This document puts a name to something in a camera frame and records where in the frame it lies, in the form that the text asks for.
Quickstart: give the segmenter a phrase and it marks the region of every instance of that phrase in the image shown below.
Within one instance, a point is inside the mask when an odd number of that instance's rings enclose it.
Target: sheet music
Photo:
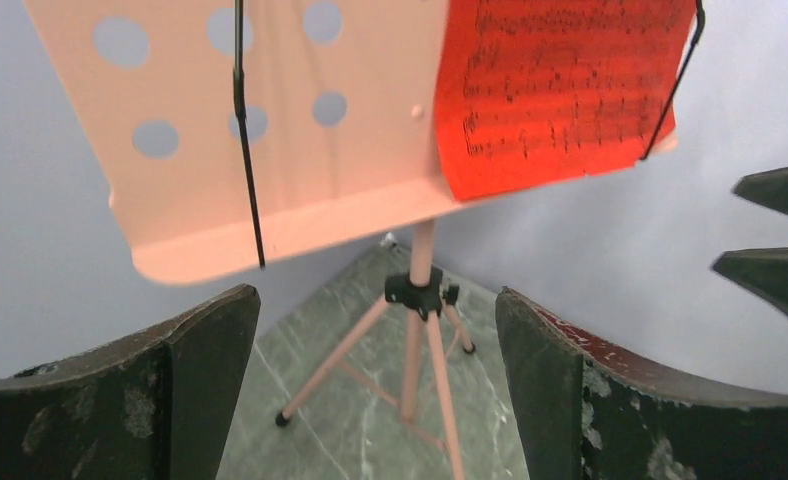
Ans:
[[[631,167],[695,13],[694,0],[451,0],[435,113],[456,198]],[[674,128],[670,111],[657,140]]]

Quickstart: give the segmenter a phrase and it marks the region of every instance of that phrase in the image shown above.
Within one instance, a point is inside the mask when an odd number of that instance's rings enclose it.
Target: tripod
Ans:
[[[453,397],[447,377],[447,353],[441,339],[439,317],[444,312],[447,319],[456,329],[453,344],[460,340],[465,353],[472,354],[476,346],[471,341],[456,310],[459,295],[457,285],[449,285],[442,291],[443,274],[440,269],[432,266],[432,248],[435,243],[435,219],[418,223],[414,226],[412,254],[409,272],[392,275],[385,279],[385,293],[359,319],[358,323],[347,333],[329,357],[317,368],[300,392],[276,416],[276,425],[288,425],[291,417],[308,400],[309,396],[329,376],[335,367],[355,377],[360,383],[379,395],[395,408],[400,410],[400,420],[412,428],[424,440],[447,450],[454,480],[464,480],[465,472],[459,450],[459,435],[456,429],[456,417],[453,413]],[[409,309],[406,330],[406,354],[403,367],[403,387],[400,398],[385,392],[371,379],[347,365],[344,356],[361,340],[385,313],[389,303],[398,303]],[[435,372],[435,386],[441,404],[441,417],[444,423],[446,442],[433,438],[431,435],[414,425],[417,410],[418,380],[421,367],[421,347],[423,344],[423,328],[426,328],[432,368]]]

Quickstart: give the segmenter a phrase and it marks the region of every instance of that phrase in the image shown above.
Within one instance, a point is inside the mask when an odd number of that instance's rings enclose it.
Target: tile floor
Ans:
[[[397,411],[336,370],[291,424],[274,417],[362,313],[382,294],[386,275],[406,271],[408,250],[369,250],[256,339],[219,480],[447,480],[447,457],[399,422]],[[448,369],[468,480],[528,479],[494,324],[495,295],[450,276],[462,287],[458,309],[475,355],[453,349]],[[405,309],[388,309],[348,355],[385,390],[400,390]],[[445,345],[453,328],[442,319]],[[418,425],[443,437],[433,374],[424,348]]]

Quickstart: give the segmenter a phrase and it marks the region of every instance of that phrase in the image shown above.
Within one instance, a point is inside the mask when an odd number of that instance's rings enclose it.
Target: white wall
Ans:
[[[788,165],[788,0],[705,3],[674,153],[446,218],[438,260],[652,359],[788,392],[787,317],[709,269],[788,246],[788,217],[730,193]]]
[[[788,1],[707,3],[676,152],[445,218],[438,259],[653,359],[788,392],[788,320],[709,270],[724,250],[788,246],[787,217],[729,193],[743,175],[788,165]],[[169,289],[134,272],[106,198],[22,4],[0,0],[0,375],[241,281],[262,290],[266,327],[373,241]]]
[[[0,0],[0,376],[173,317],[245,282],[259,333],[373,239],[193,288],[141,278],[108,185],[19,0]]]

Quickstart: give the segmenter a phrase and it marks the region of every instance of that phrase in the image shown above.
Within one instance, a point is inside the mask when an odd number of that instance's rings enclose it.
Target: tripod base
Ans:
[[[459,287],[449,286],[443,292],[442,272],[437,268],[429,271],[429,282],[425,286],[416,286],[408,274],[393,275],[386,279],[385,294],[359,319],[352,330],[344,337],[335,350],[323,361],[317,371],[306,382],[291,402],[277,414],[275,423],[279,427],[287,426],[292,416],[299,410],[311,394],[323,383],[335,367],[340,367],[367,386],[374,393],[392,406],[399,408],[400,418],[424,440],[446,450],[450,456],[450,464],[455,480],[464,480],[464,467],[459,450],[458,431],[453,412],[453,400],[447,377],[447,356],[441,339],[439,317],[443,313],[456,330],[453,344],[460,341],[467,354],[473,354],[476,346],[470,338],[464,323],[456,310]],[[389,303],[401,303],[409,308],[409,325],[406,339],[406,358],[403,372],[403,390],[399,399],[385,392],[360,372],[347,365],[343,359],[353,346],[373,327],[382,316]],[[420,370],[420,350],[424,328],[429,340],[432,366],[435,373],[435,384],[441,404],[441,414],[446,433],[446,440],[441,441],[416,427],[414,416],[417,409],[417,384]]]

